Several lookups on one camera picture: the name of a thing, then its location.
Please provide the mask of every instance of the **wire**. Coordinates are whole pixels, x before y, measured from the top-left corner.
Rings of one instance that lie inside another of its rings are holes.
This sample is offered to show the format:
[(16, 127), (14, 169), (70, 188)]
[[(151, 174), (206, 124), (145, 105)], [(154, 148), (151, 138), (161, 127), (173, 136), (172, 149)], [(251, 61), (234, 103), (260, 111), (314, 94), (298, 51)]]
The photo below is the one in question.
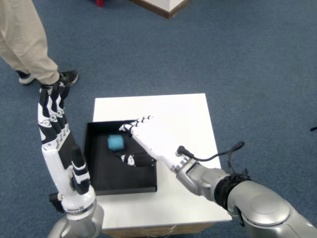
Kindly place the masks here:
[(234, 151), (242, 148), (244, 146), (244, 142), (243, 141), (239, 141), (238, 143), (236, 143), (230, 150), (228, 151), (224, 151), (224, 152), (220, 152), (218, 154), (215, 154), (213, 156), (211, 156), (210, 158), (207, 158), (207, 159), (199, 159), (197, 157), (194, 156), (194, 154), (190, 153), (188, 150), (185, 149), (184, 146), (179, 146), (178, 149), (177, 149), (177, 153), (180, 154), (180, 155), (186, 155), (188, 156), (189, 158), (191, 159), (195, 159), (197, 161), (200, 161), (200, 162), (206, 162), (206, 161), (210, 161), (218, 156), (221, 156), (221, 155), (228, 155), (228, 165), (230, 164), (229, 167), (232, 168), (231, 166), (231, 155)]

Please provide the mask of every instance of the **khaki pants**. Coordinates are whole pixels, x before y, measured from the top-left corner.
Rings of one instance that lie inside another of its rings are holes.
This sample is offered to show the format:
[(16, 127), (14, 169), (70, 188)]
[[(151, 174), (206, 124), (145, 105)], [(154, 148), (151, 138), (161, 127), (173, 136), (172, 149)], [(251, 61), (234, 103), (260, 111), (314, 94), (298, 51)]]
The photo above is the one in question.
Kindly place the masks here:
[(0, 56), (14, 69), (43, 84), (58, 81), (48, 57), (45, 31), (32, 0), (0, 0)]

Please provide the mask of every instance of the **white tabletop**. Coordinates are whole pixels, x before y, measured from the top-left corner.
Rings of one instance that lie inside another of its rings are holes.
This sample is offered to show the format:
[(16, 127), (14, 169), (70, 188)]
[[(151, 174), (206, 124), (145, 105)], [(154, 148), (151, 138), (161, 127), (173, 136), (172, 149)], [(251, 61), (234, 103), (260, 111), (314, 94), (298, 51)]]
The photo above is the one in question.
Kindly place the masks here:
[[(196, 157), (217, 153), (205, 94), (96, 98), (94, 121), (160, 117), (179, 143)], [(204, 162), (220, 168), (219, 159)], [(105, 211), (103, 230), (216, 223), (231, 217), (220, 206), (193, 195), (163, 162), (157, 162), (158, 191), (97, 196)]]

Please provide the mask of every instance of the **black box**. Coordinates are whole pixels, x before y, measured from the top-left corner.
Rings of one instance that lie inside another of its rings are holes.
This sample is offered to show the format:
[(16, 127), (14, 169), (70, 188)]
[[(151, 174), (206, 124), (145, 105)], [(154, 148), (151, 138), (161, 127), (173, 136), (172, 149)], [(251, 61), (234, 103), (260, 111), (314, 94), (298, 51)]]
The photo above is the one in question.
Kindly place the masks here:
[(84, 155), (87, 160), (91, 185), (96, 195), (111, 195), (139, 192), (156, 192), (156, 165), (147, 167), (133, 167), (123, 163), (117, 155), (108, 149), (109, 135), (122, 135), (125, 151), (128, 154), (145, 153), (133, 138), (120, 132), (124, 123), (132, 121), (106, 121), (87, 123)]

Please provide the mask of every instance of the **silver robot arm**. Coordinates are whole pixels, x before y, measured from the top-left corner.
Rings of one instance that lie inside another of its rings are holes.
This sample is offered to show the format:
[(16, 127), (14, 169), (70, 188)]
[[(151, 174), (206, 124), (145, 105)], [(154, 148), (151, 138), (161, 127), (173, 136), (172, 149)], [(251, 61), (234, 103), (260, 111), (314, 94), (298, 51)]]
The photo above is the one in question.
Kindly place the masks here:
[(237, 218), (250, 238), (317, 237), (317, 229), (277, 193), (247, 175), (204, 167), (177, 145), (158, 119), (143, 117), (120, 130), (130, 133), (152, 158), (164, 161), (190, 192), (216, 202)]
[(100, 234), (104, 211), (96, 202), (81, 149), (69, 130), (64, 99), (69, 86), (54, 85), (51, 95), (41, 91), (38, 124), (42, 154), (58, 193), (50, 195), (57, 211), (65, 213), (49, 238), (95, 238)]

